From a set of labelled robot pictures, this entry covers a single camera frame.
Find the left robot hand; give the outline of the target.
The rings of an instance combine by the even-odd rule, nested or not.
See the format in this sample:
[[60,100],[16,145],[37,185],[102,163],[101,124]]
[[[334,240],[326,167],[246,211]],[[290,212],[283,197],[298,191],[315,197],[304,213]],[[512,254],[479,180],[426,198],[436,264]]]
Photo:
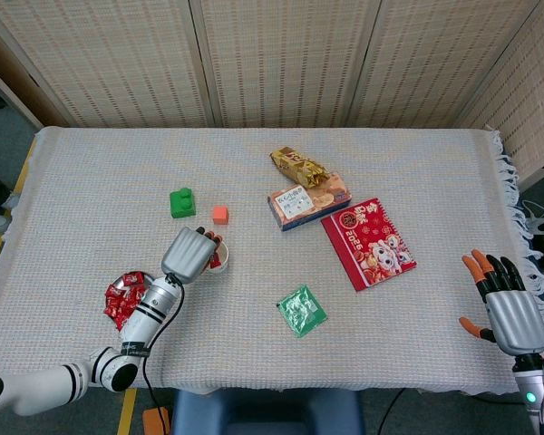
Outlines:
[[204,227],[183,227],[164,254],[161,270],[184,285],[192,283],[203,273],[220,242],[220,236]]

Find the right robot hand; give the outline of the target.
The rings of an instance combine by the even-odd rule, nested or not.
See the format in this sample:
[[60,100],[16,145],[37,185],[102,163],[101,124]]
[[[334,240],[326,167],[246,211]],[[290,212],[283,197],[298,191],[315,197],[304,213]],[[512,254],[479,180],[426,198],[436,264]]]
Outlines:
[[518,357],[544,351],[544,321],[534,296],[526,290],[518,268],[507,257],[497,258],[473,249],[461,261],[473,278],[491,326],[483,328],[461,317],[470,335]]

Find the white paper cup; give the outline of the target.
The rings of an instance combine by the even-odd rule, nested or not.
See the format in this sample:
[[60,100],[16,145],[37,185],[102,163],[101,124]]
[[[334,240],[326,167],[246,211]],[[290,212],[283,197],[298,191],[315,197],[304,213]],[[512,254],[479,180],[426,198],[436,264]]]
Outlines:
[[208,272],[208,273],[211,273],[211,274],[222,273],[228,267],[228,260],[229,260],[228,247],[227,247],[227,245],[225,244],[225,242],[223,240],[220,240],[220,239],[217,240],[217,247],[216,247],[215,251],[212,253],[212,255],[214,253],[219,254],[219,260],[221,261],[221,266],[219,268],[216,268],[216,269],[210,269],[209,268],[210,258],[209,258],[209,261],[206,264],[206,267],[204,268],[204,272]]

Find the green toy building block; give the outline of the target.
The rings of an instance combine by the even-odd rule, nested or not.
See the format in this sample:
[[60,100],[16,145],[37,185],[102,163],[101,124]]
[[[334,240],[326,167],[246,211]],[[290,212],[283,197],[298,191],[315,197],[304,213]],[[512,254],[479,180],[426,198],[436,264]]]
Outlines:
[[190,188],[180,188],[170,193],[170,215],[172,218],[196,215],[195,198]]

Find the white woven tablecloth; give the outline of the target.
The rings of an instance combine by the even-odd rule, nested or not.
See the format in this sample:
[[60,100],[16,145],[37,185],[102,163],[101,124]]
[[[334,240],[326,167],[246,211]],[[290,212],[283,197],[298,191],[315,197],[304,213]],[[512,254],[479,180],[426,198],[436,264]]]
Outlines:
[[[281,231],[267,197],[287,183],[270,158],[284,146],[338,172],[354,202],[379,198],[416,268],[357,292],[321,223]],[[181,188],[196,215],[172,218]],[[151,351],[154,386],[513,392],[512,359],[458,320],[488,322],[461,261],[475,248],[544,289],[517,193],[488,130],[44,128],[0,256],[0,373],[118,346],[108,284],[133,269],[159,276],[180,229],[211,227],[222,204],[228,267],[187,286]],[[327,320],[297,338],[277,303],[301,285]]]

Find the orange and blue biscuit box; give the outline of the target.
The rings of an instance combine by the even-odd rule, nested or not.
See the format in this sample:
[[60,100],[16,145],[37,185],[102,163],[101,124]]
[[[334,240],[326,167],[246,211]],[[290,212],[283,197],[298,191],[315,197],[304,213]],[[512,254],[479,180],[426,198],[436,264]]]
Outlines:
[[334,172],[315,187],[296,184],[274,192],[267,203],[280,229],[288,231],[346,208],[351,199],[349,188]]

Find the green foil sachet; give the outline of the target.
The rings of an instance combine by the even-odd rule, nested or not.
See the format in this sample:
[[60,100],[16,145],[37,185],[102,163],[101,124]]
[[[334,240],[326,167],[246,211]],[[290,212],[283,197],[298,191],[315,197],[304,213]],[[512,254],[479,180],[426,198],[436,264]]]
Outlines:
[[277,309],[297,338],[302,338],[327,320],[324,308],[307,285],[301,285],[277,303]]

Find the golden snack bag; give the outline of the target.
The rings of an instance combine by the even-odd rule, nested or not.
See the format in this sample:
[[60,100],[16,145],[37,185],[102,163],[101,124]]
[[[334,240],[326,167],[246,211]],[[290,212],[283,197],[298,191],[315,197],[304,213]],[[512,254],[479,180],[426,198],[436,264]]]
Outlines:
[[272,151],[270,158],[282,174],[308,189],[330,177],[324,166],[289,147]]

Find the red 2026 spiral calendar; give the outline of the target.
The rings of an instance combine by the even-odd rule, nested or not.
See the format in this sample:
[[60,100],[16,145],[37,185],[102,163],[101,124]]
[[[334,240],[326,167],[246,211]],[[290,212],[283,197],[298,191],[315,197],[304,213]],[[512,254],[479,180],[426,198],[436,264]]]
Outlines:
[[417,266],[379,198],[338,210],[321,223],[357,292]]

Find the orange block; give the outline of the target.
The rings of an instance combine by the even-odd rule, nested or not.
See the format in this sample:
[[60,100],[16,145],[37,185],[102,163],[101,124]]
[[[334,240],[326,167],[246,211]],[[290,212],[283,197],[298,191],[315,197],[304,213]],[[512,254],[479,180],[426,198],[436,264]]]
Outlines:
[[144,435],[169,435],[170,415],[165,407],[145,410],[142,413]]

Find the woven bamboo screen panel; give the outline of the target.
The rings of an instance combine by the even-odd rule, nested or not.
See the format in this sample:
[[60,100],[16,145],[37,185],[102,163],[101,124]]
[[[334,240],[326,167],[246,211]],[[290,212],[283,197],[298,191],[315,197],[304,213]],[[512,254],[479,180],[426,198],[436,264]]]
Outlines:
[[544,178],[544,0],[512,37],[455,125],[500,132],[520,189]]
[[0,41],[52,125],[215,124],[189,0],[0,0]]
[[189,0],[218,127],[343,127],[382,0]]
[[0,35],[0,96],[36,129],[69,123]]
[[539,0],[377,0],[349,127],[449,128]]

